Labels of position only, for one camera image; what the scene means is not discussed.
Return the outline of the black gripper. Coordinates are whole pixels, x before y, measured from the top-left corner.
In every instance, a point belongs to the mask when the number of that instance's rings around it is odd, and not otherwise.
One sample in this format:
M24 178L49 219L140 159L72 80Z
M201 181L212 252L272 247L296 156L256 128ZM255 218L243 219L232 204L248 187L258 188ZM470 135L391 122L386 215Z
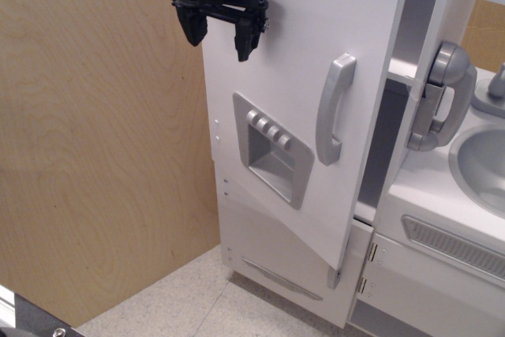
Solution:
M245 62L267 30L267 0L171 0L189 43L196 47L208 33L207 17L235 24L234 46Z

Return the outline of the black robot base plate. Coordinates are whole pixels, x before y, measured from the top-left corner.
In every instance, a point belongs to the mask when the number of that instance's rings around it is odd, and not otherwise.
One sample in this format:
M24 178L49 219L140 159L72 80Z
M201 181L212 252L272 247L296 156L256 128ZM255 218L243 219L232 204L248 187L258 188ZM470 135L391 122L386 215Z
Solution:
M26 298L1 286L1 336L82 336Z

